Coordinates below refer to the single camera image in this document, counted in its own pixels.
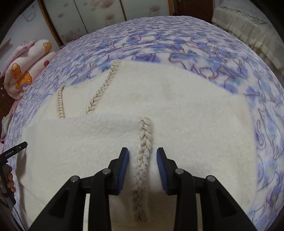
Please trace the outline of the person's left hand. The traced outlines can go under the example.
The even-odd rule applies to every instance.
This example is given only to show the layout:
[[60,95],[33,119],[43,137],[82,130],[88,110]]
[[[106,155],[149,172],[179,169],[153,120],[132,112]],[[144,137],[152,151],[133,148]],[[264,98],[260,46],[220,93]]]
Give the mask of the person's left hand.
[[14,180],[13,180],[13,174],[12,174],[12,167],[9,165],[6,165],[8,169],[8,174],[7,174],[7,187],[11,190],[11,192],[15,193],[16,188],[14,186]]

